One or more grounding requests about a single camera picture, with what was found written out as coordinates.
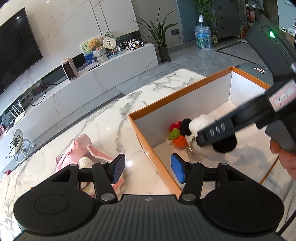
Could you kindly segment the person right hand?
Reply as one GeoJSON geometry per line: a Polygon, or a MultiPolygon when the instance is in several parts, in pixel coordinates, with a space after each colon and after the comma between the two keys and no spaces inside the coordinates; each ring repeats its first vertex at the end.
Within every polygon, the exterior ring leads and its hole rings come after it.
{"type": "Polygon", "coordinates": [[[286,150],[282,149],[280,145],[271,140],[270,141],[270,150],[274,154],[278,154],[280,163],[284,169],[287,170],[288,174],[292,178],[296,178],[296,154],[289,153],[286,150]]]}

